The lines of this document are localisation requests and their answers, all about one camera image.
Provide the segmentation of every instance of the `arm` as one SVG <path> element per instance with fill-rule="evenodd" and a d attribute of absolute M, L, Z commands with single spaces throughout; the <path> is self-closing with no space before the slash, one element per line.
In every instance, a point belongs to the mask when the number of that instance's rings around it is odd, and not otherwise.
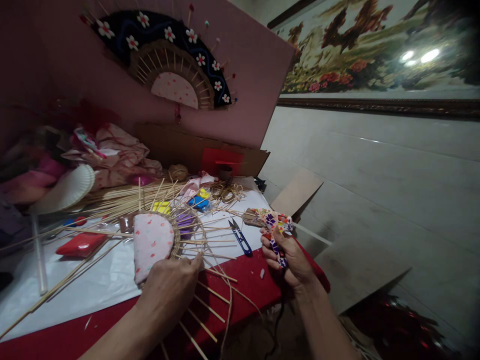
<path fill-rule="evenodd" d="M 201 254 L 155 263 L 137 303 L 80 360 L 146 358 L 192 301 L 202 263 Z"/>
<path fill-rule="evenodd" d="M 285 281 L 293 288 L 313 358 L 361 359 L 361 355 L 350 343 L 332 309 L 327 292 L 315 276 L 298 244 L 291 237 L 282 235 L 277 227 L 273 231 L 273 237 L 284 250 L 288 261 Z M 280 271 L 277 255 L 270 249 L 269 240 L 262 236 L 261 242 L 268 265 Z"/>

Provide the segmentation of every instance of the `hand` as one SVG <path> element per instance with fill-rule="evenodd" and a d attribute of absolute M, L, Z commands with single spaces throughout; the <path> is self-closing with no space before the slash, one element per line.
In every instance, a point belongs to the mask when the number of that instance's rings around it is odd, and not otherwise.
<path fill-rule="evenodd" d="M 159 340 L 178 324 L 192 301 L 202 260 L 199 253 L 193 261 L 160 260 L 152 266 L 135 311 Z"/>
<path fill-rule="evenodd" d="M 285 252 L 285 257 L 288 261 L 288 268 L 285 271 L 285 281 L 293 290 L 298 290 L 302 286 L 314 282 L 317 279 L 315 273 L 297 242 L 290 235 L 282 235 L 278 227 L 273 229 L 272 236 L 278 246 Z M 261 243 L 263 244 L 261 249 L 268 265 L 272 269 L 280 270 L 281 267 L 278 263 L 277 255 L 270 247 L 270 240 L 262 236 Z"/>

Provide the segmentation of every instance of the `decorative fan on wall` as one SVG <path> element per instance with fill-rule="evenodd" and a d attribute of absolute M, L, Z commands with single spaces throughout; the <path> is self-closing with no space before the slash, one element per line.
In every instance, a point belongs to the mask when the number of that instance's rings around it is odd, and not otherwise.
<path fill-rule="evenodd" d="M 194 109 L 213 110 L 234 104 L 224 66 L 190 28 L 194 10 L 189 6 L 187 26 L 170 16 L 148 10 L 120 10 L 96 18 L 80 18 L 100 37 L 128 73 L 158 97 Z"/>

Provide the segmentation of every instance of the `thread snips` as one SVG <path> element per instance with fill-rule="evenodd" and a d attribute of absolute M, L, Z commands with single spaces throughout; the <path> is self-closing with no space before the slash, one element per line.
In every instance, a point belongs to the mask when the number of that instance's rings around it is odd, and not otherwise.
<path fill-rule="evenodd" d="M 247 242 L 247 239 L 245 239 L 244 234 L 239 228 L 239 225 L 235 220 L 233 220 L 233 223 L 229 220 L 228 223 L 231 226 L 231 230 L 233 231 L 233 234 L 235 235 L 236 239 L 240 243 L 240 247 L 243 250 L 243 253 L 247 256 L 252 256 L 252 248 L 250 247 L 249 243 Z"/>

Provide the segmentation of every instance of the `painting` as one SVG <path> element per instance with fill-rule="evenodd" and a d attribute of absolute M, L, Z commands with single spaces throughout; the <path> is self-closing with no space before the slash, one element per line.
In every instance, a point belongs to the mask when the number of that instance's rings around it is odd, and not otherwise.
<path fill-rule="evenodd" d="M 464 1 L 299 3 L 273 28 L 296 49 L 279 105 L 480 115 L 480 31 Z"/>

